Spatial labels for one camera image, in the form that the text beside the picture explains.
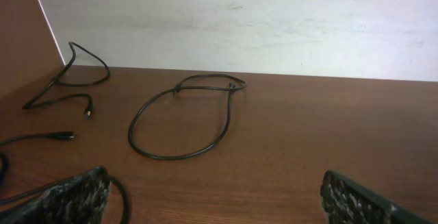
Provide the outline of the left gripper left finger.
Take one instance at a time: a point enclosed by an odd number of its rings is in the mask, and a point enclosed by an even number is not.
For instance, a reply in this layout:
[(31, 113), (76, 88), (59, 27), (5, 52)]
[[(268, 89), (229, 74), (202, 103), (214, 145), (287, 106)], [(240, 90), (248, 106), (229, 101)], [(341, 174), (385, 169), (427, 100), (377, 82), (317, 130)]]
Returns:
[(112, 183), (103, 166), (1, 200), (23, 200), (1, 212), (1, 223), (100, 223)]

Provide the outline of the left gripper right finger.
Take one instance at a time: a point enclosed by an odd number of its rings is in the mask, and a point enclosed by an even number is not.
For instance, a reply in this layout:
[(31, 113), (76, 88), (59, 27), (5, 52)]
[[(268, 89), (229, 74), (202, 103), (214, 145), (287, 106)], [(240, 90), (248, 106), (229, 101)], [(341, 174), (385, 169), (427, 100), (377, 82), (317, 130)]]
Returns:
[(330, 224), (430, 223), (337, 171), (326, 171), (320, 196)]

